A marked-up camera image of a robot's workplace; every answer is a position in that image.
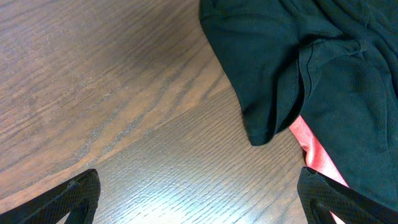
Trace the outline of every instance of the wood grain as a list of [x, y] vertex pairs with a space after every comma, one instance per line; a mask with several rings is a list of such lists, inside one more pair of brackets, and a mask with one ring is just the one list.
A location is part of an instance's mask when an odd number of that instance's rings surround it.
[[[145, 199], [161, 187], [155, 195], [170, 205], [184, 199], [187, 222], [302, 220], [297, 150], [289, 133], [249, 146], [198, 1], [0, 0], [0, 213], [94, 167], [104, 186], [98, 223], [174, 211]], [[159, 183], [143, 191], [146, 181]]]
[[98, 165], [95, 223], [305, 223], [301, 152], [290, 131], [250, 146], [228, 89]]

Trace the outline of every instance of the green fabric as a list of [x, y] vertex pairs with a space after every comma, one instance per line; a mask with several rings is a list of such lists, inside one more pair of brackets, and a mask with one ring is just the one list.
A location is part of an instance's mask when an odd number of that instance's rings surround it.
[[298, 115], [348, 185], [398, 210], [398, 2], [202, 0], [249, 140]]

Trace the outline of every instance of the wooden surface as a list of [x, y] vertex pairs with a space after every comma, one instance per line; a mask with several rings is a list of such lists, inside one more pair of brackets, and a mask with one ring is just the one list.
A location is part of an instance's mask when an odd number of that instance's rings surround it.
[[249, 145], [197, 14], [0, 0], [0, 213], [93, 167], [95, 223], [303, 223], [299, 145], [288, 131]]

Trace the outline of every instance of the pink fabric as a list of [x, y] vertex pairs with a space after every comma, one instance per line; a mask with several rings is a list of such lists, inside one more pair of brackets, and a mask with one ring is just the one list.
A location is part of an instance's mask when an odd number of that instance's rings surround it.
[[[304, 151], [307, 152], [305, 163], [308, 167], [348, 187], [348, 184], [330, 159], [328, 153], [301, 116], [290, 125], [290, 130]], [[331, 213], [331, 215], [337, 224], [344, 223], [335, 214]]]

